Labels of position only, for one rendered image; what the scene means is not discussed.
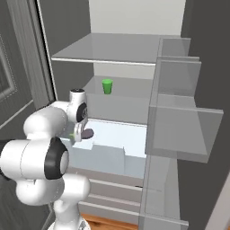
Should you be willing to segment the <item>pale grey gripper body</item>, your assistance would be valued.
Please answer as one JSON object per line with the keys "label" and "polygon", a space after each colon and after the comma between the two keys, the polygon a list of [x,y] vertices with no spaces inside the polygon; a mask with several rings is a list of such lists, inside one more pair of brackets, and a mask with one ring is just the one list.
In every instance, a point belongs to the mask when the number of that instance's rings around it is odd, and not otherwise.
{"label": "pale grey gripper body", "polygon": [[76,123],[74,127],[74,139],[75,142],[81,142],[82,141],[82,132],[84,130],[84,124],[83,123]]}

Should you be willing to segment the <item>dark purple eggplant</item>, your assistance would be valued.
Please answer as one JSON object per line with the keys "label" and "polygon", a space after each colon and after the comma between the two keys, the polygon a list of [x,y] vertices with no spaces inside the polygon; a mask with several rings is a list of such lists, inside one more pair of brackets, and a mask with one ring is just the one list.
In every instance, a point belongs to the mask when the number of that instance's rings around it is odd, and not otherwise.
{"label": "dark purple eggplant", "polygon": [[93,134],[94,134],[93,130],[91,128],[87,128],[82,133],[82,139],[89,139],[93,137]]}

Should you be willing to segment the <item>white open fridge drawer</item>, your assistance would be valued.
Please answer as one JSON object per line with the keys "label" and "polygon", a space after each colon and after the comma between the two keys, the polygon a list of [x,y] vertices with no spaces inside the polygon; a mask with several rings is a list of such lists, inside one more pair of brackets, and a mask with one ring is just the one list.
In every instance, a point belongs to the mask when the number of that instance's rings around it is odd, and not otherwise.
{"label": "white open fridge drawer", "polygon": [[93,137],[74,142],[74,124],[61,137],[70,154],[70,166],[101,173],[143,179],[146,165],[146,126],[89,119]]}

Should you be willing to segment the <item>short glass fridge shelf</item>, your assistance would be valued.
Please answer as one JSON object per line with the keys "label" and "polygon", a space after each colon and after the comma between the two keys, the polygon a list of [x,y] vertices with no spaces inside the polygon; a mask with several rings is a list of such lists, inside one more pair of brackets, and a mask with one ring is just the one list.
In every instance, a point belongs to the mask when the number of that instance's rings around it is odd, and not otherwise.
{"label": "short glass fridge shelf", "polygon": [[146,124],[152,79],[112,77],[111,94],[102,89],[103,76],[94,76],[85,86],[88,116],[119,122]]}

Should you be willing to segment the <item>white closed fridge drawer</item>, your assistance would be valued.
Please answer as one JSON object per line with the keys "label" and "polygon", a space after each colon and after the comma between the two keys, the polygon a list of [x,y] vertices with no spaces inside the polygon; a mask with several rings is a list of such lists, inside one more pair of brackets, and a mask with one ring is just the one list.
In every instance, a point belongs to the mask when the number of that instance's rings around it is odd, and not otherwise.
{"label": "white closed fridge drawer", "polygon": [[90,180],[91,193],[105,197],[140,202],[142,189],[108,181]]}
{"label": "white closed fridge drawer", "polygon": [[138,224],[140,204],[134,201],[90,194],[79,202],[79,208],[84,214]]}

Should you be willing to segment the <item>long glass fridge shelf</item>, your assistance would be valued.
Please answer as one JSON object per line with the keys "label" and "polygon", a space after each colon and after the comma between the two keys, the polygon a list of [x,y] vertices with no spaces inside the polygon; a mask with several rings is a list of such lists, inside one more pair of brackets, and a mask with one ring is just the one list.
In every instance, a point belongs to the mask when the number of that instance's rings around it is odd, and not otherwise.
{"label": "long glass fridge shelf", "polygon": [[159,35],[90,33],[52,56],[53,61],[153,66]]}

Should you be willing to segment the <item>grey fridge body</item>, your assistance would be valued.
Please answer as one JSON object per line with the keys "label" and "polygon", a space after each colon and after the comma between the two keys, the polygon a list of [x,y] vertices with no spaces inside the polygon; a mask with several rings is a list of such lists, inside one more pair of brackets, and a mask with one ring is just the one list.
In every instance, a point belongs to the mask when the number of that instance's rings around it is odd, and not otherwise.
{"label": "grey fridge body", "polygon": [[[90,5],[95,0],[36,1],[53,87],[58,100],[66,100],[72,87],[84,89],[94,76],[103,76],[103,79],[111,80],[112,77],[125,77],[152,79],[154,81],[155,64],[153,66],[137,66],[53,61],[52,56],[60,50],[90,33],[98,33],[92,31],[90,19]],[[96,172],[71,166],[70,169],[87,176],[90,180],[108,181],[143,189],[144,178]]]}

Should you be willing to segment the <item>grey fridge door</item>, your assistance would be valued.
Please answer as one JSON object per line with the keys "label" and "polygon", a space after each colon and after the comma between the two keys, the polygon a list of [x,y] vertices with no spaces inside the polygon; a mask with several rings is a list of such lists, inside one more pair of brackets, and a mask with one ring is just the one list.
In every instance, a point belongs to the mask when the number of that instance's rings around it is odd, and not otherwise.
{"label": "grey fridge door", "polygon": [[[190,39],[190,57],[201,68],[196,107],[224,114],[207,163],[177,160],[181,220],[188,230],[230,226],[230,0],[186,0],[180,38]],[[158,79],[152,95],[158,92]]]}

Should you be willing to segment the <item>green cup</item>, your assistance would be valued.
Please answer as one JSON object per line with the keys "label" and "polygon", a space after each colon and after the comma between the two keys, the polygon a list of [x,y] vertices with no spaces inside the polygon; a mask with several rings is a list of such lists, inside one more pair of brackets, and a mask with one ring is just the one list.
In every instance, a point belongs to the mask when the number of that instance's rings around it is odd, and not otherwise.
{"label": "green cup", "polygon": [[105,94],[111,94],[113,81],[111,79],[102,80],[102,88]]}

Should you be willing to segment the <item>grey panelled cupboard front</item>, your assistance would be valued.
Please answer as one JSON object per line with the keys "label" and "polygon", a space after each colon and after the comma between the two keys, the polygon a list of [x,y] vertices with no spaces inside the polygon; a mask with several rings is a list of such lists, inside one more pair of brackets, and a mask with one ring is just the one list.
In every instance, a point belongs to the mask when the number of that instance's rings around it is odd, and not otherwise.
{"label": "grey panelled cupboard front", "polygon": [[[0,151],[3,140],[25,138],[23,122],[34,111],[8,4],[0,0]],[[22,204],[15,186],[0,175],[0,230],[47,230],[51,206]]]}

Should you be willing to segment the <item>low grey door bin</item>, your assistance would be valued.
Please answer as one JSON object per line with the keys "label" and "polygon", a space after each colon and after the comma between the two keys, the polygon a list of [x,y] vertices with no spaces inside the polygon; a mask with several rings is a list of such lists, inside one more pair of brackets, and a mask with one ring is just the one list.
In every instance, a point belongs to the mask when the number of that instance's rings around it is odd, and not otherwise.
{"label": "low grey door bin", "polygon": [[176,159],[148,155],[138,230],[188,230],[181,220]]}

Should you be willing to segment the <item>large grey door bin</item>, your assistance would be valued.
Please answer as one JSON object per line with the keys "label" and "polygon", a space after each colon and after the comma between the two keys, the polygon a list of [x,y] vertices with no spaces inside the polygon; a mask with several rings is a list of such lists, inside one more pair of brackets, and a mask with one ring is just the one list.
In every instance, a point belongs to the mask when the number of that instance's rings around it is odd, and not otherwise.
{"label": "large grey door bin", "polygon": [[193,97],[155,93],[149,104],[146,154],[207,163],[223,114],[197,108]]}

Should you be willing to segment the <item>small grey door bin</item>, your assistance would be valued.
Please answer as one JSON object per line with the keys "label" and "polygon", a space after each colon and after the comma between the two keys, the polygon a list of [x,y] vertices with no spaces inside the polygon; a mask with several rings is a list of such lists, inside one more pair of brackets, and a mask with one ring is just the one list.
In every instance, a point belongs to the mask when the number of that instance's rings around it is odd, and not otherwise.
{"label": "small grey door bin", "polygon": [[159,93],[194,96],[201,61],[199,57],[190,57],[189,49],[190,39],[160,39],[155,68]]}

